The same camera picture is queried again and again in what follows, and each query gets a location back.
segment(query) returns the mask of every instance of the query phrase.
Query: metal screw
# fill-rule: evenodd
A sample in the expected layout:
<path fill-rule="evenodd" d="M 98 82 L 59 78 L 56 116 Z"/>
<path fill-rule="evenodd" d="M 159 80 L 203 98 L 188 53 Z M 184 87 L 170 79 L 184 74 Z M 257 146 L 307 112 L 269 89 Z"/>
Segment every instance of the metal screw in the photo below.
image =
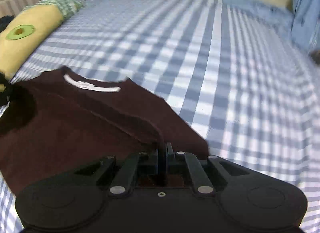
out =
<path fill-rule="evenodd" d="M 210 186 L 200 186 L 198 188 L 198 192 L 203 193 L 203 194 L 209 194 L 213 192 L 213 188 Z"/>
<path fill-rule="evenodd" d="M 110 192 L 113 194 L 121 194 L 125 192 L 125 188 L 122 186 L 113 186 L 110 188 Z"/>
<path fill-rule="evenodd" d="M 159 197 L 164 197 L 164 196 L 166 196 L 166 194 L 164 192 L 158 192 L 158 196 Z"/>

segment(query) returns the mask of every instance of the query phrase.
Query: round pad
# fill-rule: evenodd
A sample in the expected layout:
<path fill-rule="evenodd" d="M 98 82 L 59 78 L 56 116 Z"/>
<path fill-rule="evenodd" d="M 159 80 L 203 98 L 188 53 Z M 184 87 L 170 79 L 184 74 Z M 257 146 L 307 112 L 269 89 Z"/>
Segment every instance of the round pad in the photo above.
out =
<path fill-rule="evenodd" d="M 220 203 L 231 218 L 246 227 L 260 230 L 292 227 L 307 210 L 302 191 L 285 182 L 231 184 L 221 193 Z"/>
<path fill-rule="evenodd" d="M 31 35 L 36 28 L 32 25 L 20 25 L 11 30 L 7 35 L 7 40 L 19 40 Z"/>
<path fill-rule="evenodd" d="M 85 224 L 103 205 L 95 186 L 30 186 L 16 199 L 20 219 L 44 230 L 63 230 Z"/>

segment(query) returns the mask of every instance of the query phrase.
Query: bedding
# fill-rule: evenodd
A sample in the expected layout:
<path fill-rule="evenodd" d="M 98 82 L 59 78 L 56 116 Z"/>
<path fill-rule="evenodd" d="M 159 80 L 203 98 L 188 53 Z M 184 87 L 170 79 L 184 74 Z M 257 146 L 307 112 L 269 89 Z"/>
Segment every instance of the bedding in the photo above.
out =
<path fill-rule="evenodd" d="M 222 2 L 245 10 L 253 17 L 272 25 L 281 37 L 285 39 L 290 38 L 293 13 L 286 8 L 266 4 L 261 0 L 222 0 Z"/>
<path fill-rule="evenodd" d="M 85 2 L 12 82 L 63 65 L 88 79 L 129 77 L 163 97 L 210 154 L 298 186 L 308 199 L 301 227 L 320 232 L 319 73 L 306 54 L 222 0 Z M 0 232 L 22 229 L 14 202 L 1 177 Z"/>

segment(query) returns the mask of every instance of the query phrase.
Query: pillow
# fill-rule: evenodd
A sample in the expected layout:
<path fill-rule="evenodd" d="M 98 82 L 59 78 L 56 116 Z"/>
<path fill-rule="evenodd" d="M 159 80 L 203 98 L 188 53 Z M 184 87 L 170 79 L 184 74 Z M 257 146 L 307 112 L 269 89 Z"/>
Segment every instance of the pillow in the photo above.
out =
<path fill-rule="evenodd" d="M 6 79 L 11 79 L 41 42 L 80 7 L 75 0 L 42 0 L 11 21 L 0 33 L 0 72 Z"/>

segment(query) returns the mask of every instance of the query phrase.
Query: t-shirt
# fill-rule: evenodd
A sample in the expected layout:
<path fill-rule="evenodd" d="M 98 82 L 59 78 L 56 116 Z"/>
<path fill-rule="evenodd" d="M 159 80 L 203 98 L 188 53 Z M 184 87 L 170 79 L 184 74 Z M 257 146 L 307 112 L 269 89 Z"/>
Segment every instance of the t-shirt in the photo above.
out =
<path fill-rule="evenodd" d="M 13 193 L 79 165 L 115 155 L 174 151 L 208 156 L 208 145 L 165 102 L 127 78 L 85 79 L 69 68 L 16 83 L 0 118 L 0 171 Z"/>

